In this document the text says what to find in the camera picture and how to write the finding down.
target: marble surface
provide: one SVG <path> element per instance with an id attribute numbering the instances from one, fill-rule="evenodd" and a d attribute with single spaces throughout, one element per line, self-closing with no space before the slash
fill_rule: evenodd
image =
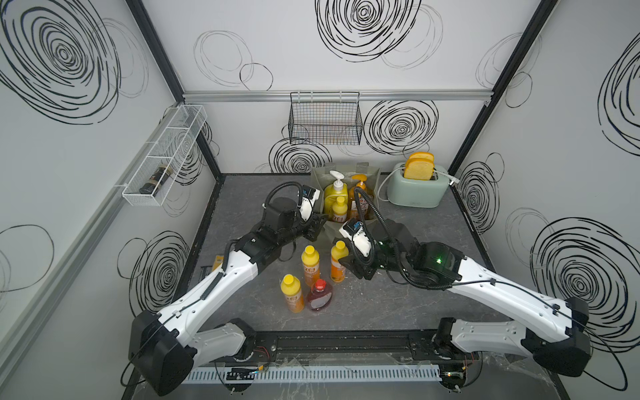
<path id="1" fill-rule="evenodd" d="M 222 254 L 225 243 L 240 237 L 262 217 L 260 206 L 276 185 L 288 180 L 308 183 L 309 176 L 230 175 L 222 187 L 197 267 L 189 287 L 200 279 L 200 266 L 211 265 L 216 254 Z M 283 189 L 278 195 L 295 196 L 294 188 Z M 447 190 L 440 205 L 434 209 L 401 207 L 382 203 L 384 217 L 404 223 L 419 241 L 440 241 L 459 249 L 482 264 L 482 258 L 467 228 L 464 217 L 451 191 Z M 280 281 L 288 273 L 303 282 L 300 256 L 308 241 L 299 239 L 291 260 L 276 261 L 263 273 L 242 286 L 203 325 L 207 330 L 241 318 L 255 330 L 396 330 L 437 328 L 440 318 L 455 317 L 469 321 L 507 321 L 497 311 L 472 299 L 449 291 L 426 291 L 410 285 L 391 282 L 384 272 L 371 281 L 359 280 L 349 271 L 339 284 L 330 280 L 329 251 L 320 251 L 321 276 L 333 284 L 331 304 L 320 312 L 305 308 L 294 314 L 287 308 Z M 292 245 L 282 251 L 282 258 L 291 254 Z M 402 282 L 397 273 L 394 278 Z"/>

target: bottle label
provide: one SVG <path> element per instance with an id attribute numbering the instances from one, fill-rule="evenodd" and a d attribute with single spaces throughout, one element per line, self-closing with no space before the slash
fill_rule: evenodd
<path id="1" fill-rule="evenodd" d="M 367 201 L 364 200 L 362 197 L 360 197 L 360 209 L 364 214 L 367 214 L 367 211 L 369 210 L 369 203 L 367 203 Z M 351 210 L 349 211 L 349 214 L 351 215 L 352 218 L 360 219 L 360 217 L 358 216 L 358 208 L 356 207 L 355 200 L 351 201 Z"/>
<path id="2" fill-rule="evenodd" d="M 302 302 L 302 291 L 298 291 L 293 296 L 287 296 L 285 294 L 284 298 L 287 300 L 287 307 L 289 307 L 289 310 L 293 312 L 298 312 L 304 307 Z"/>
<path id="3" fill-rule="evenodd" d="M 333 222 L 345 222 L 347 220 L 346 212 L 344 214 L 334 214 Z"/>
<path id="4" fill-rule="evenodd" d="M 331 257 L 331 265 L 338 271 L 344 271 L 344 267 L 342 266 L 342 264 L 340 264 L 340 262 L 338 260 L 335 260 L 333 257 Z"/>
<path id="5" fill-rule="evenodd" d="M 296 308 L 296 303 L 298 302 L 298 300 L 300 300 L 301 296 L 302 291 L 298 291 L 293 296 L 287 296 L 286 294 L 284 295 L 285 299 L 287 299 L 287 305 L 289 306 L 289 308 Z"/>
<path id="6" fill-rule="evenodd" d="M 327 304 L 329 302 L 329 300 L 331 300 L 331 293 L 327 293 L 326 295 L 317 298 L 317 299 L 313 299 L 309 302 L 309 305 L 311 306 L 311 308 L 316 309 L 316 308 L 320 308 L 323 305 Z"/>
<path id="7" fill-rule="evenodd" d="M 316 265 L 314 266 L 308 266 L 306 264 L 303 264 L 305 266 L 305 273 L 308 275 L 315 275 L 316 272 L 318 272 L 320 270 L 320 263 L 318 262 Z"/>

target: yellow bottle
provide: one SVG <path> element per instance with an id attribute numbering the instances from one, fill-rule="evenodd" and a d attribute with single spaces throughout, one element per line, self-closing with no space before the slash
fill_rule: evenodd
<path id="1" fill-rule="evenodd" d="M 345 268 L 340 264 L 339 260 L 349 255 L 349 249 L 343 241 L 338 240 L 331 249 L 331 279 L 334 282 L 342 282 L 344 280 Z"/>
<path id="2" fill-rule="evenodd" d="M 333 203 L 335 203 L 336 199 L 339 196 L 344 196 L 346 198 L 349 196 L 349 191 L 347 190 L 347 186 L 342 182 L 344 179 L 344 175 L 339 173 L 338 171 L 329 171 L 331 175 L 335 178 L 335 182 L 330 184 L 324 189 L 324 209 L 323 212 L 329 215 L 329 219 L 331 219 L 333 214 Z"/>
<path id="3" fill-rule="evenodd" d="M 312 287 L 320 279 L 320 254 L 313 246 L 307 246 L 302 253 L 302 264 L 305 267 L 305 283 Z"/>
<path id="4" fill-rule="evenodd" d="M 333 203 L 333 222 L 346 222 L 347 221 L 347 199 L 344 196 L 338 196 L 335 203 Z"/>
<path id="5" fill-rule="evenodd" d="M 358 182 L 356 184 L 356 186 L 353 186 L 351 189 L 349 189 L 349 216 L 348 216 L 348 218 L 349 219 L 356 218 L 357 220 L 359 220 L 360 217 L 358 215 L 358 209 L 356 208 L 355 189 L 356 188 L 361 188 L 372 199 L 373 199 L 373 195 L 369 192 L 369 190 L 367 189 L 367 185 L 364 183 L 367 180 L 367 176 L 366 175 L 358 174 L 358 175 L 352 176 L 352 178 L 357 179 L 360 182 Z M 369 212 L 369 203 L 367 203 L 367 201 L 364 200 L 364 198 L 362 196 L 360 197 L 360 208 L 364 212 L 365 219 L 366 219 L 367 213 Z"/>
<path id="6" fill-rule="evenodd" d="M 291 274 L 285 275 L 280 284 L 280 290 L 284 293 L 284 298 L 287 301 L 289 310 L 301 312 L 302 309 L 305 308 L 305 300 L 304 296 L 302 296 L 302 289 L 298 278 Z"/>

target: white wire basket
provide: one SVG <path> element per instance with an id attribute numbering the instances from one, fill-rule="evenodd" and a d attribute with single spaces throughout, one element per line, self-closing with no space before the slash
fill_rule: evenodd
<path id="1" fill-rule="evenodd" d="M 164 203 L 206 119 L 203 106 L 182 104 L 178 107 L 122 191 L 122 197 L 129 204 L 159 206 Z"/>

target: aluminum rail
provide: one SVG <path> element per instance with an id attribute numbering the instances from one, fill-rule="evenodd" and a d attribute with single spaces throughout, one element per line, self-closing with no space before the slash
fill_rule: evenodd
<path id="1" fill-rule="evenodd" d="M 313 93 L 314 101 L 340 101 L 346 99 L 350 93 L 360 93 L 360 101 L 384 101 L 384 100 L 482 100 L 491 101 L 493 92 L 488 89 L 464 89 L 464 90 L 222 90 L 222 91 L 197 91 L 185 92 L 186 103 L 213 103 L 213 102 L 264 102 L 264 101 L 291 101 L 293 93 L 308 95 Z"/>

